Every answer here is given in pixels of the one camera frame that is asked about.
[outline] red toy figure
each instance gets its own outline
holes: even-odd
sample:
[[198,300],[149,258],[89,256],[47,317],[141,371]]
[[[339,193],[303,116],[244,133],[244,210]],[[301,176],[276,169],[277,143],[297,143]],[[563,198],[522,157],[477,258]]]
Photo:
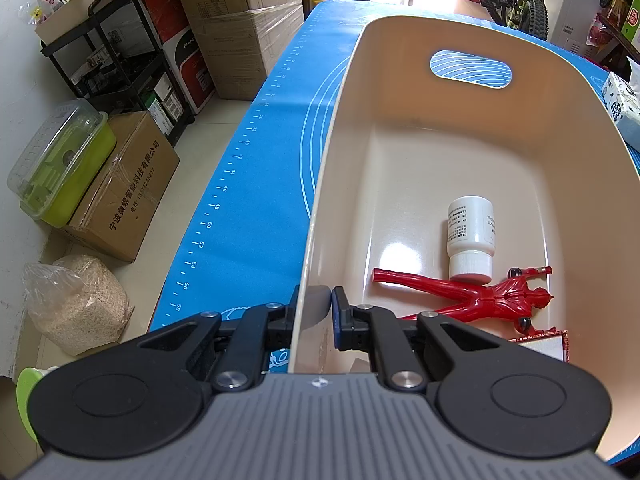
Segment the red toy figure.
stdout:
[[[512,267],[507,279],[503,282],[492,286],[482,286],[448,280],[434,280],[408,272],[373,269],[373,281],[397,283],[450,300],[459,300],[461,303],[441,308],[437,312],[464,322],[484,317],[497,317],[513,321],[518,332],[532,336],[548,332],[535,330],[532,327],[532,307],[545,308],[553,296],[542,287],[530,290],[527,286],[527,279],[551,274],[551,272],[551,267],[529,267],[528,269]],[[415,318],[414,314],[402,319]]]

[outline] black circular joint cover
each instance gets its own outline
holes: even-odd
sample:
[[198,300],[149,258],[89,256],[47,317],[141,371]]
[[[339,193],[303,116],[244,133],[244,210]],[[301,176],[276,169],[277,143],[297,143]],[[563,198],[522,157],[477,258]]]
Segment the black circular joint cover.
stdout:
[[184,433],[203,407],[199,383],[171,352],[110,349],[46,375],[28,401],[44,447],[115,459],[157,449]]
[[518,458],[595,450],[611,403],[591,374],[515,344],[464,352],[436,405],[465,440]]

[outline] pill bottle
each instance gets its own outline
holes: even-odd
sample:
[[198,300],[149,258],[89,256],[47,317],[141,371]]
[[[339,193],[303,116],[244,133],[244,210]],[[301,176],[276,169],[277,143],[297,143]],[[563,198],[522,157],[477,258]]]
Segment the pill bottle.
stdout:
[[449,279],[485,285],[495,254],[494,206],[481,196],[462,196],[449,205]]

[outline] bottle cap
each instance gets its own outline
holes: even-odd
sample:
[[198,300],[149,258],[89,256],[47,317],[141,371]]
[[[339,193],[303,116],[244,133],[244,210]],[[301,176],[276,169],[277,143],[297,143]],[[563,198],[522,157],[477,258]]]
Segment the bottle cap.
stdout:
[[486,285],[491,281],[493,260],[482,251],[462,251],[449,259],[449,279]]

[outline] plastic bag of sawdust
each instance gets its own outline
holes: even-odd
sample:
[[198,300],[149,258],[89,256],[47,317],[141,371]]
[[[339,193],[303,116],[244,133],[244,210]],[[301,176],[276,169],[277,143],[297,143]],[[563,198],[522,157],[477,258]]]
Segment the plastic bag of sawdust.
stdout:
[[70,355],[116,341],[133,311],[116,277],[87,254],[27,264],[22,280],[34,325]]

